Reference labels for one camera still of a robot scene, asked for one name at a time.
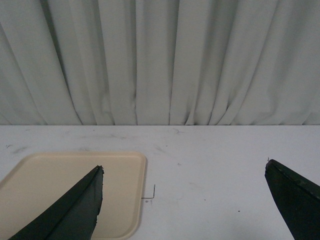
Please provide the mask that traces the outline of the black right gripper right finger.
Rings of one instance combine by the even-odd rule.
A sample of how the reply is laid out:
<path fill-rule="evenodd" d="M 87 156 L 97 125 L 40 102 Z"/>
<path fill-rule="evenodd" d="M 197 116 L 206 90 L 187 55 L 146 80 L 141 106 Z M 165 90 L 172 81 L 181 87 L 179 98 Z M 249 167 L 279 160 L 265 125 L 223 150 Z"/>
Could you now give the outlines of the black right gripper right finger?
<path fill-rule="evenodd" d="M 295 240 L 320 238 L 320 186 L 271 159 L 265 179 L 273 200 Z"/>

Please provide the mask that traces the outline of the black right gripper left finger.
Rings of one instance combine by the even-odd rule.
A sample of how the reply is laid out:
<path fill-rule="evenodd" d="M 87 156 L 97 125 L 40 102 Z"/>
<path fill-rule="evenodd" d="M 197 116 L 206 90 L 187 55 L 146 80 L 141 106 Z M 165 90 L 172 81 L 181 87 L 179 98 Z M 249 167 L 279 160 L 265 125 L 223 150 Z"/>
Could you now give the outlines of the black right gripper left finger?
<path fill-rule="evenodd" d="M 94 167 L 11 240 L 90 240 L 103 202 L 104 169 Z"/>

